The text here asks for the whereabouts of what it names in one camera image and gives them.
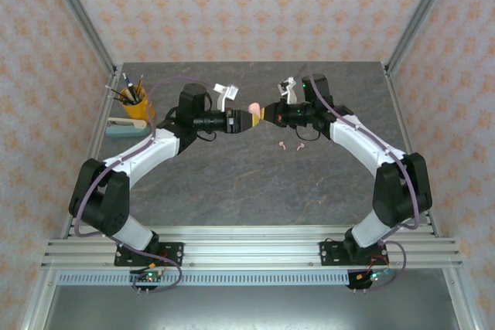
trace marker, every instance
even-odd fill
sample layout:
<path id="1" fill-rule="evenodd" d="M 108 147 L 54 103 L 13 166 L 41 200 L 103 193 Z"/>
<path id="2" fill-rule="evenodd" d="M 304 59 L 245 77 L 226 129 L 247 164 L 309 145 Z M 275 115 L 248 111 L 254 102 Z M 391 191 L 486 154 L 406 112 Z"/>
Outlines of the marker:
<path id="1" fill-rule="evenodd" d="M 131 81 L 129 80 L 129 78 L 125 75 L 125 73 L 122 74 L 122 76 L 124 77 L 125 81 L 127 82 L 127 88 L 129 90 L 129 92 L 131 93 L 132 95 L 132 98 L 134 99 L 134 102 L 135 103 L 139 103 L 139 96 L 138 94 L 136 93 L 136 89 L 134 88 L 134 85 L 132 85 Z"/>
<path id="2" fill-rule="evenodd" d="M 127 99 L 131 101 L 131 104 L 136 104 L 134 97 L 132 96 L 129 89 L 124 90 L 124 92 L 125 92 L 125 96 L 127 97 Z"/>

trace pen holder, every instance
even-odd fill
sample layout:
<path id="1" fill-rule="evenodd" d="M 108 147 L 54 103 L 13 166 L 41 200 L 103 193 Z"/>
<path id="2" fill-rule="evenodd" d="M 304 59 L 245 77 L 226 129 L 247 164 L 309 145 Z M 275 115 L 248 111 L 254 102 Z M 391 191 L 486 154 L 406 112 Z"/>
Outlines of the pen holder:
<path id="1" fill-rule="evenodd" d="M 127 91 L 128 88 L 124 88 L 121 91 L 121 95 L 127 97 Z M 129 115 L 131 119 L 146 120 L 146 122 L 149 123 L 148 115 L 146 114 L 146 105 L 148 104 L 148 95 L 146 94 L 146 90 L 143 87 L 139 87 L 136 93 L 141 99 L 141 102 L 139 102 L 138 104 L 123 104 L 121 102 L 121 106 L 124 108 L 124 110 L 127 112 L 127 115 Z M 152 118 L 155 117 L 155 109 L 153 108 L 153 103 L 151 101 L 149 102 L 149 113 L 152 115 Z"/>

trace metal grate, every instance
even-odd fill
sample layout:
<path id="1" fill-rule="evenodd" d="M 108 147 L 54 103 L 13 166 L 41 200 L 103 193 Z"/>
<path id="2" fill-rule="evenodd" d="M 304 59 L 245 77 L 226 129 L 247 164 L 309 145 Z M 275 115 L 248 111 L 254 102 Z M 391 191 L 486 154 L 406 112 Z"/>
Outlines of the metal grate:
<path id="1" fill-rule="evenodd" d="M 168 273 L 154 281 L 141 282 L 141 286 L 171 284 L 177 273 Z M 123 286 L 129 285 L 128 273 L 111 270 L 62 270 L 58 285 L 61 286 Z M 210 271 L 185 272 L 180 283 L 184 286 L 294 286 L 294 285 L 342 285 L 349 284 L 346 270 L 274 271 Z"/>

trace wire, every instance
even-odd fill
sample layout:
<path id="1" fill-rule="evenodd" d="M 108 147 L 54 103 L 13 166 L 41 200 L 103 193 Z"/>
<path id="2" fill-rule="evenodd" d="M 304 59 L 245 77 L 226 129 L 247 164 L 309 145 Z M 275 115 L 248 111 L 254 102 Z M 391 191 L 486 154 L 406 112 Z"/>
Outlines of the wire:
<path id="1" fill-rule="evenodd" d="M 374 262 L 376 260 L 374 258 L 380 258 L 380 259 L 382 259 L 383 262 L 385 262 L 385 264 L 387 265 L 387 267 L 390 268 L 389 263 L 388 263 L 388 259 L 386 257 L 384 257 L 383 255 L 373 255 L 372 254 L 370 256 L 370 258 L 371 258 L 371 263 L 370 263 L 370 266 L 368 267 L 368 271 L 366 272 L 366 274 L 369 274 L 370 271 L 371 271 L 371 268 L 374 266 Z"/>
<path id="2" fill-rule="evenodd" d="M 297 80 L 301 77 L 301 75 L 302 75 L 302 71 L 304 71 L 304 70 L 305 70 L 305 68 L 306 68 L 306 65 L 307 65 L 307 64 L 308 64 L 307 62 L 304 62 L 304 65 L 302 65 L 302 67 L 301 67 L 301 69 L 299 70 L 299 72 L 297 73 L 297 75 L 295 75 L 294 80 L 296 80 L 296 81 L 297 81 Z"/>
<path id="3" fill-rule="evenodd" d="M 174 114 L 177 111 L 177 107 L 172 107 L 169 112 L 167 112 L 167 115 L 165 115 L 165 120 L 170 120 L 173 119 L 172 114 Z"/>
<path id="4" fill-rule="evenodd" d="M 392 241 L 392 240 L 388 240 L 387 242 L 383 242 L 382 240 L 380 240 L 378 242 L 381 246 L 387 244 L 387 243 L 392 243 L 394 245 L 397 245 L 399 247 L 399 249 L 401 249 L 401 252 L 402 252 L 402 256 L 403 256 L 403 261 L 402 261 L 402 268 L 401 270 L 399 271 L 399 273 L 394 277 L 392 278 L 390 281 L 386 282 L 385 284 L 381 285 L 381 286 L 378 286 L 378 287 L 371 287 L 369 289 L 367 289 L 367 291 L 377 291 L 377 290 L 381 290 L 383 289 L 384 287 L 388 286 L 389 284 L 391 284 L 392 282 L 395 282 L 398 280 L 398 278 L 404 273 L 405 271 L 405 266 L 406 264 L 408 263 L 408 258 L 406 257 L 406 253 L 405 253 L 405 249 L 404 247 L 398 243 L 397 241 Z"/>
<path id="5" fill-rule="evenodd" d="M 208 92 L 205 94 L 205 96 L 206 96 L 208 102 L 210 102 L 210 108 L 208 110 L 205 110 L 205 111 L 211 111 L 211 108 L 213 107 L 213 101 L 211 100 L 211 96 Z"/>
<path id="6" fill-rule="evenodd" d="M 217 133 L 215 131 L 212 131 L 211 133 L 208 133 L 208 134 L 213 134 L 213 138 L 209 139 L 209 138 L 205 138 L 205 137 L 201 137 L 199 134 L 197 134 L 196 136 L 201 140 L 201 141 L 205 141 L 205 142 L 213 142 L 214 140 L 217 139 Z"/>
<path id="7" fill-rule="evenodd" d="M 74 222 L 74 232 L 76 234 L 76 236 L 78 237 L 89 237 L 89 236 L 96 236 L 96 235 L 101 235 L 100 232 L 91 232 L 91 233 L 81 233 L 80 232 L 80 220 L 81 220 L 81 217 L 83 215 L 83 212 L 84 212 L 84 208 L 86 207 L 87 205 L 87 201 L 89 200 L 91 194 L 93 193 L 93 191 L 97 188 L 97 186 L 100 184 L 100 182 L 102 181 L 102 179 L 113 169 L 115 168 L 118 164 L 121 164 L 121 162 L 125 162 L 127 160 L 129 160 L 130 158 L 133 158 L 134 156 L 136 156 L 137 154 L 143 152 L 144 150 L 146 150 L 147 148 L 149 148 L 152 144 L 153 144 L 153 141 L 155 140 L 155 135 L 156 135 L 156 125 L 153 121 L 153 118 L 152 118 L 152 115 L 151 115 L 151 110 L 150 110 L 150 103 L 152 101 L 152 95 L 153 93 L 155 92 L 155 90 L 157 90 L 159 87 L 161 87 L 163 84 L 167 84 L 167 83 L 172 83 L 172 82 L 175 82 L 177 80 L 190 80 L 190 81 L 195 81 L 197 83 L 202 83 L 204 85 L 207 85 L 209 87 L 214 87 L 214 85 L 210 82 L 206 82 L 206 81 L 202 81 L 202 80 L 198 80 L 194 77 L 183 77 L 183 76 L 177 76 L 177 77 L 170 77 L 168 79 L 164 79 L 160 82 L 158 82 L 157 84 L 155 84 L 153 86 L 153 88 L 150 90 L 149 94 L 148 94 L 148 101 L 146 103 L 146 116 L 148 117 L 148 122 L 149 122 L 149 126 L 151 127 L 152 129 L 152 133 L 151 133 L 151 136 L 150 136 L 150 139 L 148 142 L 146 142 L 143 146 L 141 146 L 140 148 L 134 150 L 133 152 L 131 152 L 130 154 L 124 156 L 122 159 L 120 160 L 117 160 L 116 162 L 108 165 L 97 177 L 96 179 L 93 181 L 93 183 L 91 183 L 91 185 L 89 186 L 89 188 L 87 189 L 86 191 L 86 194 L 84 195 L 81 203 L 80 203 L 80 206 L 79 206 L 79 209 L 77 210 L 77 214 L 76 214 L 76 220 Z M 144 251 L 141 251 L 141 250 L 137 250 L 135 249 L 134 247 L 130 247 L 129 245 L 125 244 L 125 243 L 122 243 L 120 240 L 117 240 L 115 239 L 114 237 L 112 236 L 108 236 L 108 238 L 110 240 L 113 240 L 115 243 L 119 244 L 119 245 L 122 245 L 123 247 L 125 247 L 126 249 L 130 250 L 130 251 L 134 251 L 135 253 L 139 254 L 139 255 L 142 255 L 143 257 L 151 257 L 153 259 L 156 259 L 156 260 L 161 260 L 162 262 L 164 263 L 168 263 L 168 264 L 171 264 L 173 265 L 174 267 L 177 268 L 178 272 L 179 272 L 179 277 L 177 278 L 177 280 L 175 282 L 173 282 L 172 284 L 166 286 L 166 287 L 161 287 L 160 289 L 155 289 L 153 290 L 152 292 L 155 293 L 155 292 L 160 292 L 160 291 L 164 291 L 164 290 L 168 290 L 168 289 L 171 289 L 172 287 L 175 287 L 177 286 L 177 284 L 182 280 L 183 278 L 183 271 L 182 269 L 180 268 L 180 266 L 174 262 L 173 260 L 170 260 L 169 258 L 164 258 L 164 257 L 160 257 L 158 255 L 155 255 L 155 254 L 150 254 L 150 253 L 146 253 Z"/>
<path id="8" fill-rule="evenodd" d="M 321 137 L 321 135 L 322 135 L 322 132 L 321 132 L 321 131 L 319 131 L 319 132 L 318 132 L 318 137 L 316 137 L 316 138 L 306 139 L 306 138 L 303 138 L 303 137 L 301 137 L 301 136 L 299 135 L 299 133 L 297 132 L 297 127 L 295 127 L 295 135 L 297 135 L 297 138 L 299 138 L 301 141 L 312 142 L 312 141 L 318 141 L 318 140 L 319 140 L 319 138 L 320 138 L 320 137 Z"/>
<path id="9" fill-rule="evenodd" d="M 387 146 L 385 146 L 379 138 L 377 138 L 374 134 L 370 133 L 369 131 L 364 130 L 359 125 L 355 125 L 354 123 L 348 121 L 346 118 L 342 117 L 342 115 L 340 115 L 337 111 L 335 111 L 335 109 L 333 107 L 331 107 L 328 104 L 328 102 L 325 101 L 325 99 L 323 99 L 322 94 L 319 92 L 318 87 L 316 86 L 315 79 L 312 75 L 311 67 L 309 66 L 309 63 L 306 64 L 306 67 L 308 69 L 309 79 L 311 81 L 311 86 L 312 86 L 313 90 L 315 91 L 316 96 L 318 97 L 318 99 L 323 104 L 323 106 L 325 106 L 325 108 L 328 111 L 330 111 L 333 116 L 337 117 L 343 123 L 352 127 L 354 130 L 360 131 L 361 133 L 366 135 L 369 139 L 371 139 L 373 142 L 375 142 L 378 145 L 378 147 L 381 148 L 383 151 L 387 151 Z M 410 226 L 407 223 L 401 223 L 399 226 L 407 228 L 408 230 L 416 230 L 419 227 L 419 207 L 418 207 L 418 200 L 416 199 L 415 188 L 412 185 L 411 177 L 409 177 L 408 171 L 404 167 L 404 164 L 402 164 L 402 162 L 399 160 L 399 158 L 392 151 L 389 151 L 388 155 L 390 155 L 390 157 L 394 160 L 394 162 L 397 164 L 397 166 L 401 170 L 402 175 L 404 176 L 405 182 L 408 186 L 409 194 L 411 195 L 412 209 L 413 209 L 414 215 L 415 215 L 414 225 Z"/>
<path id="10" fill-rule="evenodd" d="M 158 267 L 155 263 L 150 263 L 147 267 L 140 268 L 138 270 L 132 270 L 129 273 L 130 274 L 142 274 L 143 272 L 146 272 L 147 270 L 151 270 L 153 268 Z M 167 265 L 164 263 L 163 264 L 163 271 L 165 272 L 167 269 Z"/>

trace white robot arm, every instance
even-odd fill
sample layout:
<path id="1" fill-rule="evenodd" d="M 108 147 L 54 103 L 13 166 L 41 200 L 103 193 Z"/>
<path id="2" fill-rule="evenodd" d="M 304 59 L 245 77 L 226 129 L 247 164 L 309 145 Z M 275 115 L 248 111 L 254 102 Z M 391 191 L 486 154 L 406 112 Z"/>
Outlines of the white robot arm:
<path id="1" fill-rule="evenodd" d="M 296 129 L 298 126 L 305 127 L 311 124 L 324 137 L 349 151 L 375 178 L 373 210 L 360 223 L 347 231 L 344 240 L 344 247 L 352 263 L 358 264 L 363 261 L 362 256 L 364 260 L 367 259 L 367 253 L 382 237 L 387 236 L 396 226 L 413 217 L 412 197 L 418 201 L 420 213 L 432 206 L 425 160 L 417 153 L 407 155 L 378 139 L 380 146 L 358 130 L 358 128 L 365 129 L 369 135 L 378 138 L 364 127 L 351 110 L 345 106 L 333 105 L 333 98 L 323 75 L 314 75 L 314 81 L 323 99 L 343 120 L 334 116 L 323 106 L 313 91 L 309 77 L 302 78 L 305 102 L 290 104 L 282 96 L 279 102 L 265 107 L 261 114 L 266 121 L 283 128 L 289 126 Z M 290 92 L 286 92 L 285 96 L 290 96 Z M 415 195 L 410 195 L 403 175 L 392 155 L 399 159 L 406 168 L 413 183 Z"/>
<path id="2" fill-rule="evenodd" d="M 70 213 L 77 216 L 88 189 L 106 171 L 106 176 L 89 195 L 81 220 L 136 250 L 157 254 L 154 251 L 158 246 L 156 234 L 129 214 L 129 190 L 154 167 L 184 151 L 196 140 L 198 132 L 236 134 L 256 124 L 247 111 L 225 107 L 226 99 L 235 98 L 236 87 L 225 88 L 222 92 L 218 103 L 220 109 L 205 110 L 206 89 L 197 83 L 185 85 L 179 105 L 170 111 L 175 112 L 175 117 L 167 115 L 146 139 L 117 156 L 102 162 L 87 160 L 81 167 L 70 201 Z"/>

